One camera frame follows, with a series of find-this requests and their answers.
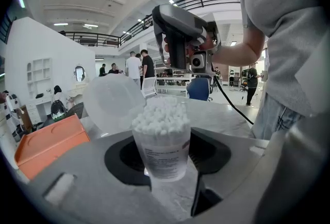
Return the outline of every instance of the gray machine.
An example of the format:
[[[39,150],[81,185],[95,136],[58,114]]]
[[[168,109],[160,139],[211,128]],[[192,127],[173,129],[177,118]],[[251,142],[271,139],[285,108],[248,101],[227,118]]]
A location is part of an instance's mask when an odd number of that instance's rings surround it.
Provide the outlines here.
[[[211,74],[210,57],[221,45],[214,23],[172,5],[156,7],[153,18],[161,55],[162,35],[167,36],[171,67],[190,71],[189,62],[199,59],[191,71]],[[206,32],[214,48],[202,53],[196,48],[187,57],[187,44],[202,44]],[[153,194],[157,183],[145,175],[131,131],[71,149],[25,191],[55,223],[175,223],[167,202],[189,211],[183,223],[272,223],[320,176],[329,154],[329,119],[329,114],[302,119],[269,142],[193,128],[187,173],[160,197]],[[191,190],[191,197],[182,195]]]

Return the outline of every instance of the floor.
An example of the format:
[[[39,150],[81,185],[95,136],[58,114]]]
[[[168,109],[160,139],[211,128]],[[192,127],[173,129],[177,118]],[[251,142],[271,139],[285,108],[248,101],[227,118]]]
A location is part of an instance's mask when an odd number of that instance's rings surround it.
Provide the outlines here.
[[[245,106],[246,96],[248,95],[248,93],[246,91],[239,91],[238,87],[229,87],[229,86],[222,86],[222,89],[234,105],[238,105],[238,106],[244,105]],[[166,94],[185,97],[185,92],[180,92],[180,91],[167,90]],[[260,90],[260,88],[258,88],[251,100],[251,108],[259,109],[260,102],[261,102],[261,96],[262,96],[262,90]],[[211,102],[220,103],[220,104],[228,104],[227,99],[223,96],[223,94],[221,93],[221,91],[219,89],[214,89],[213,93],[210,94],[210,97],[213,99]]]

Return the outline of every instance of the ceiling light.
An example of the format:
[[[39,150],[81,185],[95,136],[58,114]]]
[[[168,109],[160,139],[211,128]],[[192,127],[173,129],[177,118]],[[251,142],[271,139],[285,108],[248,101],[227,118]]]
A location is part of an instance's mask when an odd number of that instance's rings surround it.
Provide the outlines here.
[[[93,25],[93,24],[84,24],[85,26],[90,26],[90,27],[98,27],[98,25]]]
[[[25,5],[24,5],[23,0],[19,0],[19,2],[20,2],[21,7],[22,7],[22,8],[25,8]]]

